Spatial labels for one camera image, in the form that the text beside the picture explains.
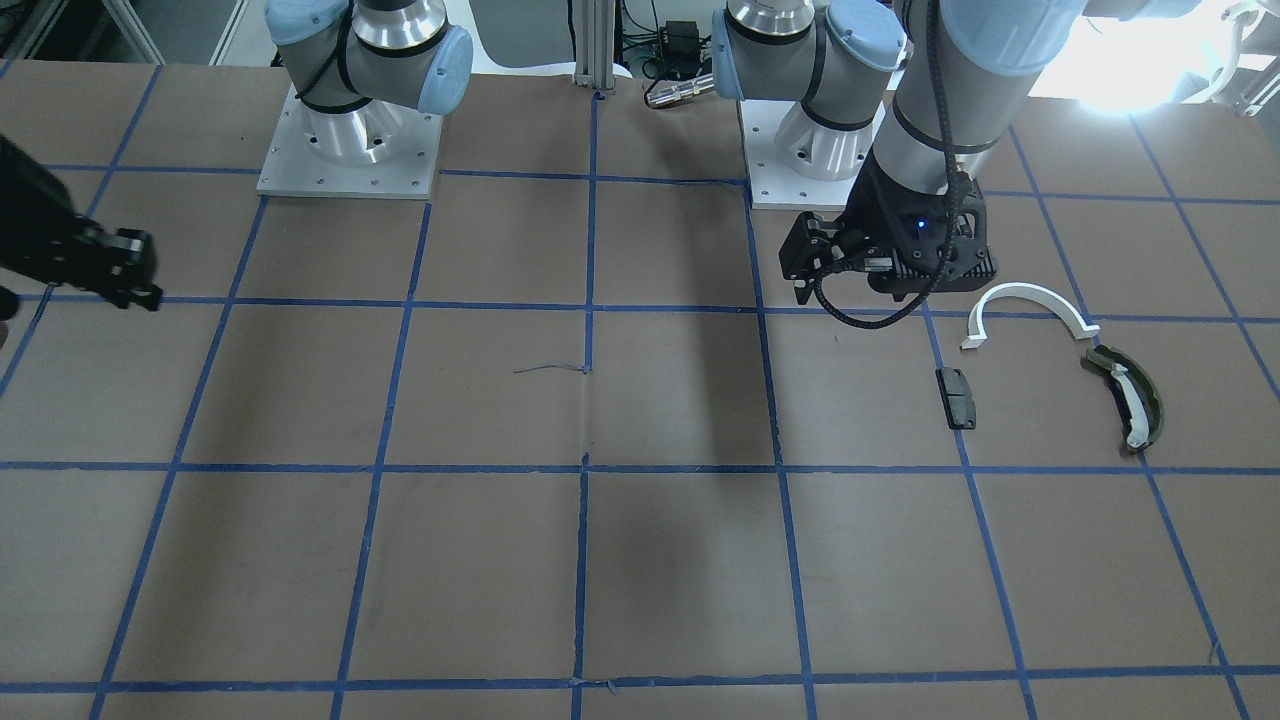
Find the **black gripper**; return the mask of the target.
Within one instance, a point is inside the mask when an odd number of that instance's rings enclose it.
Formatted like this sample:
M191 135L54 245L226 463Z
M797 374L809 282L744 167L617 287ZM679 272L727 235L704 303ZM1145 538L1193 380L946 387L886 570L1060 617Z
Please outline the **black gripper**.
M957 228L947 233L943 195L919 193L892 179L870 155L840 217L840 249L868 284L897 301L925 290L947 240L954 249L936 293L972 292L995 279L998 264L988 247L987 205L980 186L966 186Z
M163 288L154 283L154 237L134 228L108 231L79 213L65 184L6 136L1 220L4 269L96 293L119 309L159 310Z

